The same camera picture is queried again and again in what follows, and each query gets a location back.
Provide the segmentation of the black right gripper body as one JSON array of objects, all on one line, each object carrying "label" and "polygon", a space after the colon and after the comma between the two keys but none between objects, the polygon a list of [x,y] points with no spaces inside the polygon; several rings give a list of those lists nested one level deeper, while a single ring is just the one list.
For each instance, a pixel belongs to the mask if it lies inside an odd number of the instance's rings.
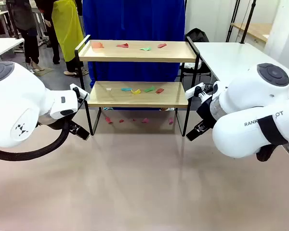
[{"label": "black right gripper body", "polygon": [[201,103],[201,106],[197,109],[198,115],[202,118],[200,126],[204,128],[212,128],[216,123],[216,119],[210,112],[210,103],[212,102],[212,96]]}]

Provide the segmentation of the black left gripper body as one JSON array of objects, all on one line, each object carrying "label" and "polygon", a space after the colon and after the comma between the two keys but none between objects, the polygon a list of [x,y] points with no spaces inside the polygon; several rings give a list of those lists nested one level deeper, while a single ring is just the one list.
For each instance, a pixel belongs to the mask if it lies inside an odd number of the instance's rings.
[{"label": "black left gripper body", "polygon": [[60,118],[58,120],[51,119],[51,118],[39,118],[38,119],[39,125],[46,125],[53,130],[62,130],[69,124],[69,122],[70,120],[65,117]]}]

